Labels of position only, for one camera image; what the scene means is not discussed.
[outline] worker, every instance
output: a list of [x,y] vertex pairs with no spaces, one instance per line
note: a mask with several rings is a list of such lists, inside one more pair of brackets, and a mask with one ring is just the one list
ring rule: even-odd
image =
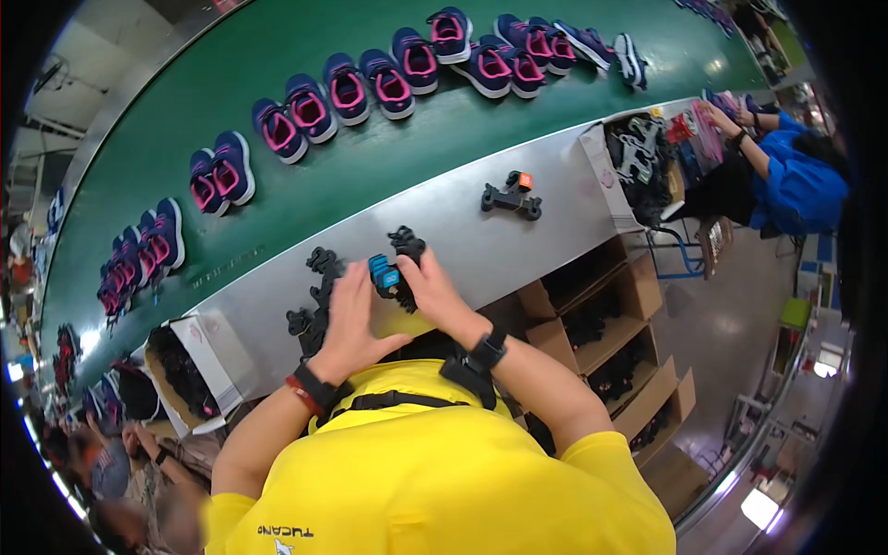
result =
[[[595,393],[473,312],[431,249],[420,262],[397,265],[423,317],[548,425],[558,458],[502,400],[484,409],[444,378],[442,360],[375,364],[410,337],[371,335],[374,288],[367,262],[352,263],[322,349],[222,447],[206,554],[674,552],[670,519]],[[336,400],[346,380],[353,392]]]
[[[685,204],[666,221],[727,216],[780,234],[828,234],[838,228],[851,172],[840,131],[823,137],[785,113],[761,114],[741,106],[736,122],[710,102],[703,111],[725,136],[725,160],[685,191]],[[743,129],[768,131],[760,144]]]

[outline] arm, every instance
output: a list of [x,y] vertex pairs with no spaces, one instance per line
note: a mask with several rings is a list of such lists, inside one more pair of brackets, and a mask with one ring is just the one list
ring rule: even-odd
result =
[[[308,361],[308,368],[322,382],[341,385],[412,340],[407,335],[376,339],[370,334],[372,294],[366,260],[349,264],[345,275],[336,280],[324,345]],[[213,466],[212,494],[259,499],[274,459],[299,437],[311,416],[288,385],[259,403],[222,447]]]
[[[493,324],[459,297],[432,249],[425,250],[421,265],[398,257],[419,310],[463,348],[473,349]],[[614,429],[604,403],[564,365],[514,337],[506,338],[505,347],[494,376],[549,426],[559,453],[587,435]]]
[[109,445],[111,445],[111,440],[105,437],[105,435],[99,429],[99,425],[96,423],[96,418],[92,415],[91,412],[86,413],[86,423],[90,426],[90,430],[92,430],[99,438],[102,447],[107,448]]

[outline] black hair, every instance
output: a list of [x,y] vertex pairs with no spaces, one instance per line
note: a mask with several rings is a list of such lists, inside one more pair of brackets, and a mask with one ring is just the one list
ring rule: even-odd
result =
[[828,164],[851,187],[851,165],[832,144],[832,139],[819,133],[805,131],[792,139],[792,147],[803,155]]

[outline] forearm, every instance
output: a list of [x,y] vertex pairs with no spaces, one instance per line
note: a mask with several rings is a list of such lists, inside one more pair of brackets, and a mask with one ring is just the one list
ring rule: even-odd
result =
[[[474,314],[454,339],[471,350],[492,329],[489,320]],[[494,377],[549,426],[559,454],[591,433],[614,429],[598,395],[563,364],[514,337],[506,338],[505,348]]]
[[234,428],[213,466],[212,494],[259,499],[274,459],[305,429],[311,413],[284,385]]

